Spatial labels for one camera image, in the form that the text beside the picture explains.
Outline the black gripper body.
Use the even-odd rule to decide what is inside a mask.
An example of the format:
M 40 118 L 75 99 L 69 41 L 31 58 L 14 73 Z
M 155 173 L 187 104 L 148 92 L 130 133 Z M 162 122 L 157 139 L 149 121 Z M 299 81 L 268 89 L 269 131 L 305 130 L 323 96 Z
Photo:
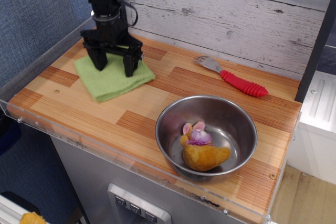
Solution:
M 128 19 L 126 15 L 119 17 L 94 17 L 95 29 L 80 32 L 84 47 L 103 47 L 107 53 L 124 56 L 129 48 L 140 48 L 142 42 L 128 33 Z

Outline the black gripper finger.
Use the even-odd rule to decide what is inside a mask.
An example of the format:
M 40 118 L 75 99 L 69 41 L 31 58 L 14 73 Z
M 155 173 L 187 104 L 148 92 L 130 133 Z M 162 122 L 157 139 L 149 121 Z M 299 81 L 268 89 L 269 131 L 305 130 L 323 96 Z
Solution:
M 106 49 L 103 47 L 86 47 L 86 50 L 95 68 L 102 71 L 108 63 Z
M 140 60 L 142 60 L 142 51 L 140 48 L 127 49 L 123 56 L 124 70 L 127 77 L 133 76 Z

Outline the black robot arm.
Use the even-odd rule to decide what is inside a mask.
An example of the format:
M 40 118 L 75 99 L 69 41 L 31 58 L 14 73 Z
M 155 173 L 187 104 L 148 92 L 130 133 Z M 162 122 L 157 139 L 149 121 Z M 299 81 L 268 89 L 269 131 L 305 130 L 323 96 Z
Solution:
M 143 57 L 143 43 L 132 37 L 128 28 L 126 7 L 133 6 L 124 0 L 88 0 L 92 6 L 91 16 L 96 29 L 83 30 L 83 44 L 96 69 L 107 65 L 107 53 L 123 57 L 124 72 L 133 76 Z

